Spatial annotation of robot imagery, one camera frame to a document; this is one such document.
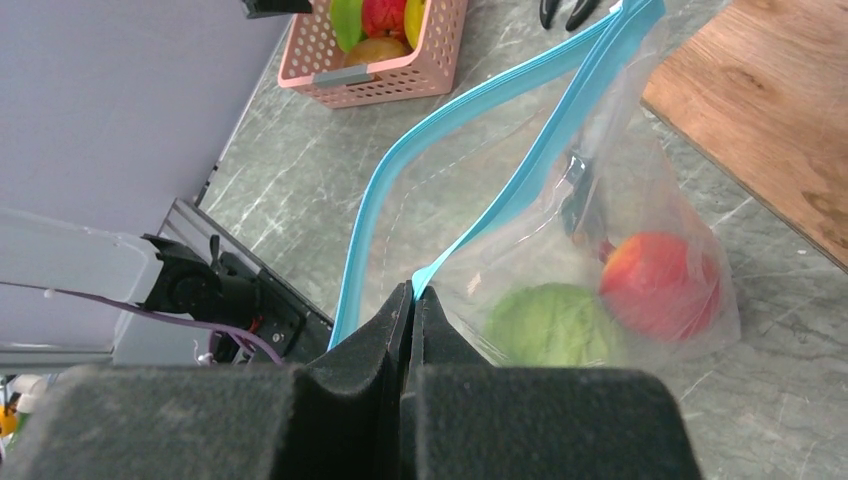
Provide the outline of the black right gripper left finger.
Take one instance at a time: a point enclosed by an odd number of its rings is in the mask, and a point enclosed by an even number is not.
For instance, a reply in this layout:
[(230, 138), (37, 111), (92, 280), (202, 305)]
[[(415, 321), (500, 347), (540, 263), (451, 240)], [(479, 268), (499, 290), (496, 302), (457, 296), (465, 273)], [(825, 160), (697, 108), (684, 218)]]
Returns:
[(307, 364), (68, 371), (5, 479), (411, 479), (401, 414), (414, 294)]

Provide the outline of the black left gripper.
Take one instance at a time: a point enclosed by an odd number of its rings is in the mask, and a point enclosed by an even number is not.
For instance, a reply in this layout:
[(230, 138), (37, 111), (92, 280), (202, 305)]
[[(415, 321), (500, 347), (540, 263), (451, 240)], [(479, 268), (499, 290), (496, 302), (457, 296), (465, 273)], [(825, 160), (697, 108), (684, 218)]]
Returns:
[(241, 0), (241, 5), (248, 19), (313, 13), (309, 0)]

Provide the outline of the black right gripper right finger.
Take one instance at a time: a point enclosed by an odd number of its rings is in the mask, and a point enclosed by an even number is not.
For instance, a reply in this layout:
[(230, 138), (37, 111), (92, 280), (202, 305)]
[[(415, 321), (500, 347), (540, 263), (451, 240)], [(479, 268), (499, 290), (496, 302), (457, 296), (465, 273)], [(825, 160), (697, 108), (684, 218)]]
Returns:
[(698, 479), (676, 400), (632, 369), (499, 368), (416, 302), (401, 400), (404, 479)]

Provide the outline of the green cabbage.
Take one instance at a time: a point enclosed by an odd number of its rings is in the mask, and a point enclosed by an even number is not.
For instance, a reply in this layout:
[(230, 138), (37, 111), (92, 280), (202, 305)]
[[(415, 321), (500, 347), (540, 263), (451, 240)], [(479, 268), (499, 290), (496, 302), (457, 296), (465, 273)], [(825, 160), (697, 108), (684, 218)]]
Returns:
[(482, 339), (502, 366), (599, 367), (624, 363), (618, 324), (583, 287), (547, 283), (505, 295)]

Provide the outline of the clear zip top bag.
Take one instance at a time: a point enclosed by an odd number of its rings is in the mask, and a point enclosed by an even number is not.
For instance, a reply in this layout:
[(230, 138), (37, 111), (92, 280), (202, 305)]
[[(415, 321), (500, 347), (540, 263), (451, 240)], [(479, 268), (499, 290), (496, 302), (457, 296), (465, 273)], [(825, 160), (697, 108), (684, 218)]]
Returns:
[[(330, 345), (365, 325), (399, 283), (433, 288), (448, 322), (483, 342), (505, 295), (547, 283), (592, 291), (622, 333), (621, 366), (655, 368), (736, 343), (726, 254), (685, 198), (640, 105), (667, 50), (675, 1), (625, 1), (559, 45), (429, 114), (378, 163), (352, 231)], [(678, 235), (717, 261), (711, 325), (675, 342), (624, 327), (599, 294), (630, 236)]]

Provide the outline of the red apple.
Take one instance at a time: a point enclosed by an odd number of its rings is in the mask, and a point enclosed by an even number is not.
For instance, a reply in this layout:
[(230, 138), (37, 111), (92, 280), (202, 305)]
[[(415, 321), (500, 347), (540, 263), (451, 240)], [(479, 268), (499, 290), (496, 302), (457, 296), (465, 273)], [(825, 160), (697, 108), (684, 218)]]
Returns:
[(608, 256), (599, 294), (624, 327), (654, 340), (683, 341), (715, 319), (721, 271), (713, 256), (678, 235), (641, 232)]

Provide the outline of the pink perforated plastic basket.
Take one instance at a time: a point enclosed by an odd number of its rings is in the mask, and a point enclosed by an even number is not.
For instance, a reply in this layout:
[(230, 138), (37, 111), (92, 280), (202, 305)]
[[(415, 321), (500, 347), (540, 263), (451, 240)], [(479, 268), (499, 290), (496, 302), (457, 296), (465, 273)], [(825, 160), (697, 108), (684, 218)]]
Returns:
[(331, 108), (446, 94), (453, 89), (466, 1), (428, 1), (419, 44), (410, 54), (345, 67), (330, 22), (330, 3), (296, 14), (283, 44), (277, 83)]

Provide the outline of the green bell pepper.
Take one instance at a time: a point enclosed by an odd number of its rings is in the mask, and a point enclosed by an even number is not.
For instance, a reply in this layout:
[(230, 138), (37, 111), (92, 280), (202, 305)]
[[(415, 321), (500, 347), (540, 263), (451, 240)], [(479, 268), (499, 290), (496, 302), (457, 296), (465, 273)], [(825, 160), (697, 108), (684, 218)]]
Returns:
[(332, 0), (330, 22), (335, 31), (336, 43), (348, 53), (365, 37), (362, 29), (362, 0)]

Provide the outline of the red bell pepper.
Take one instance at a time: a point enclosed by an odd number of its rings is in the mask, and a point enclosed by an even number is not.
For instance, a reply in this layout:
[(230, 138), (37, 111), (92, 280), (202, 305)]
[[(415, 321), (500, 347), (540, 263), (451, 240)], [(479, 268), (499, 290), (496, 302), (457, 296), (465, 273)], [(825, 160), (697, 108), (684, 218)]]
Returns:
[(369, 38), (391, 37), (405, 41), (405, 7), (406, 0), (364, 0), (362, 30)]

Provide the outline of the yellow bell pepper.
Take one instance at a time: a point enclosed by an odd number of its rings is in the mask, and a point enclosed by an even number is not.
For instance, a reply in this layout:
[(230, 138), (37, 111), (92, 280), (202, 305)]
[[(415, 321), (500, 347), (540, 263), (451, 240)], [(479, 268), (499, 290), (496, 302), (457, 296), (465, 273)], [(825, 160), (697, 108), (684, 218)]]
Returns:
[(407, 0), (404, 10), (404, 30), (410, 48), (415, 50), (426, 13), (426, 0)]

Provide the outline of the wooden board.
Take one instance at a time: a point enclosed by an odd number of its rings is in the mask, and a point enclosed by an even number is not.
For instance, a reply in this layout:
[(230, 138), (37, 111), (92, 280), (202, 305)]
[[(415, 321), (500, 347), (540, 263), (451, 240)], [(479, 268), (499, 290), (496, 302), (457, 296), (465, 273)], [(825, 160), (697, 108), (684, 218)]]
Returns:
[(846, 266), (845, 2), (732, 2), (662, 62), (643, 99)]

